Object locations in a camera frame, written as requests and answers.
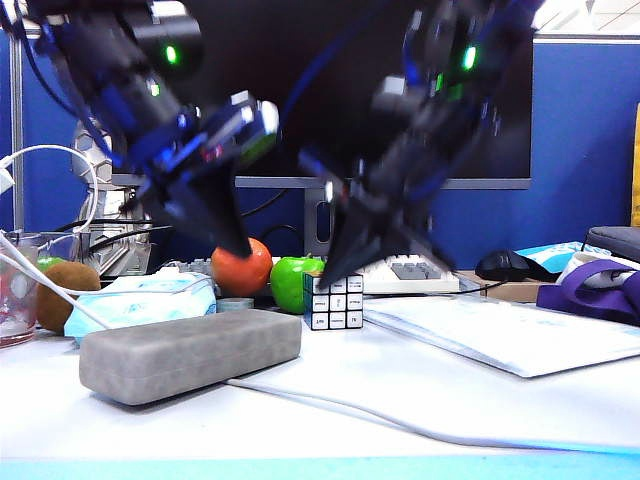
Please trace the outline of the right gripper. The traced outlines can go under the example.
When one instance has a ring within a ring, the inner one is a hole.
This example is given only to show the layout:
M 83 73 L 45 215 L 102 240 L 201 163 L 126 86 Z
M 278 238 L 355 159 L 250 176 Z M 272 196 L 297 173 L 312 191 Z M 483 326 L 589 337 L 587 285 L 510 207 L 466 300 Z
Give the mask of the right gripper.
M 346 176 L 315 147 L 299 153 L 304 170 L 334 187 L 339 208 L 321 288 L 380 260 L 380 236 L 387 235 L 389 256 L 419 255 L 443 272 L 455 269 L 415 215 L 486 134 L 495 119 L 494 97 L 377 93 L 372 110 L 398 128 L 376 162 Z

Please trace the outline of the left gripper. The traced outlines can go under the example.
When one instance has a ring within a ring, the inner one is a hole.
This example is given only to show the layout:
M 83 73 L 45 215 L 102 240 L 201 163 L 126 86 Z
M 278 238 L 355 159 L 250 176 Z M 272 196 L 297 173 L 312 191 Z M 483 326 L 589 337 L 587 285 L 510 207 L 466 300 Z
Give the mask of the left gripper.
M 251 253 L 235 197 L 235 107 L 231 104 L 200 119 L 181 138 L 167 132 L 143 139 L 129 150 L 131 161 L 151 156 L 138 167 L 143 184 L 121 207 L 140 205 L 154 220 L 208 241 L 234 256 Z

